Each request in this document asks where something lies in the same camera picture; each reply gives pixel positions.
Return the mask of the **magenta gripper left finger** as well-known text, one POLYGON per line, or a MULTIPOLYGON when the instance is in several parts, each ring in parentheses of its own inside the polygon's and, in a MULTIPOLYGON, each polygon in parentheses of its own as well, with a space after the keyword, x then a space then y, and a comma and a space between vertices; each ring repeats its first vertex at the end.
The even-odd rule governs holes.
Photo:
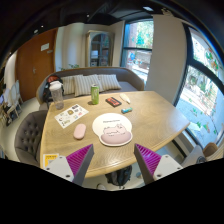
POLYGON ((93 155, 94 147, 90 144, 73 152, 67 157, 59 155, 45 167, 45 170, 81 186, 93 155))

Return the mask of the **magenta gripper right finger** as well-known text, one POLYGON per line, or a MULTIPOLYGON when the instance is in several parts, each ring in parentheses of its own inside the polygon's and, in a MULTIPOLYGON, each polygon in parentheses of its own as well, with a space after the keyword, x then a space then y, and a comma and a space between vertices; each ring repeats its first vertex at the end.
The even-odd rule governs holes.
POLYGON ((182 169, 182 166, 168 154, 161 156, 139 144, 134 146, 134 155, 145 184, 150 184, 182 169))

